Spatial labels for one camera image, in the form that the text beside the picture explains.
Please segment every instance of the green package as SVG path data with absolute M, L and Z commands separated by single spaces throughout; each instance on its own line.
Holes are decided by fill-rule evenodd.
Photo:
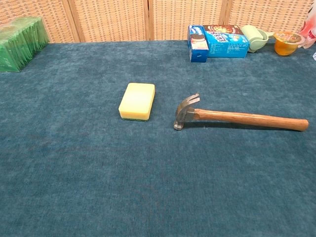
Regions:
M 0 26 L 0 72 L 19 72 L 48 44 L 41 17 L 17 17 Z

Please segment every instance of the wooden hammer handle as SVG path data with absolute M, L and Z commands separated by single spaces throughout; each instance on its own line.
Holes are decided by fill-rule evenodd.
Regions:
M 306 119 L 282 118 L 267 115 L 253 115 L 201 109 L 195 109 L 194 113 L 195 120 L 220 120 L 265 127 L 286 128 L 298 131 L 304 131 L 308 127 L 308 121 Z

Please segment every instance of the snack box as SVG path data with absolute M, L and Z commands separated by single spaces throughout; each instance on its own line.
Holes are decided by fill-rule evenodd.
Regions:
M 203 25 L 208 57 L 244 58 L 249 41 L 237 25 Z
M 208 46 L 203 26 L 188 26 L 188 47 L 191 62 L 205 63 L 207 61 Z

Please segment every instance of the jelly cup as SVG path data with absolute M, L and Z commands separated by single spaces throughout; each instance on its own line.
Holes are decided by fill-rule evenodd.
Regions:
M 305 41 L 303 36 L 293 32 L 276 32 L 273 36 L 276 38 L 275 51 L 281 56 L 290 55 Z

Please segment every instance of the woven panel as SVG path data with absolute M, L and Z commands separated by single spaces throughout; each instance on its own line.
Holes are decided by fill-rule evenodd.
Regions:
M 254 25 L 264 31 L 297 32 L 313 0 L 232 0 L 231 24 Z
M 143 0 L 74 0 L 73 6 L 82 41 L 146 39 Z
M 184 40 L 190 24 L 218 24 L 222 0 L 153 0 L 155 40 Z
M 61 0 L 0 0 L 0 23 L 16 16 L 41 16 L 50 42 L 74 42 Z

